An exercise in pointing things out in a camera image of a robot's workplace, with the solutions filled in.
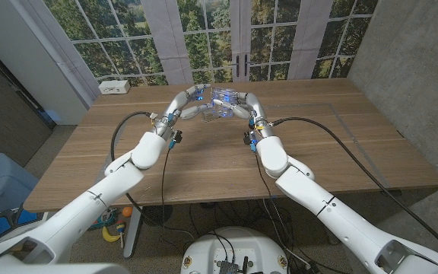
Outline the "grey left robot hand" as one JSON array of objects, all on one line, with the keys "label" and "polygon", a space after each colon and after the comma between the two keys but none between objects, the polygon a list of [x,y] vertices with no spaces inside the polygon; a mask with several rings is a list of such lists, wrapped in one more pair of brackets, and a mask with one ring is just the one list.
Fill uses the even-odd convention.
[{"label": "grey left robot hand", "polygon": [[204,91],[209,88],[210,84],[197,84],[185,91],[179,92],[171,101],[169,106],[163,112],[168,120],[170,120],[170,114],[175,114],[176,111],[179,112],[177,116],[180,119],[188,120],[192,119],[200,113],[210,110],[212,108],[211,103],[202,104],[200,106],[190,107],[184,110],[184,107],[193,101],[202,100],[204,98]]}]

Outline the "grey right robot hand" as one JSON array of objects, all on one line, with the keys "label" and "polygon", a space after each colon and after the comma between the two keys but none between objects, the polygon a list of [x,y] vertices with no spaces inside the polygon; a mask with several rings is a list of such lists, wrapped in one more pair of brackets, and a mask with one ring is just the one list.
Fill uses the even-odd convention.
[{"label": "grey right robot hand", "polygon": [[213,114],[218,117],[253,119],[256,123],[265,119],[265,111],[253,93],[238,92],[232,89],[214,89],[211,92]]}]

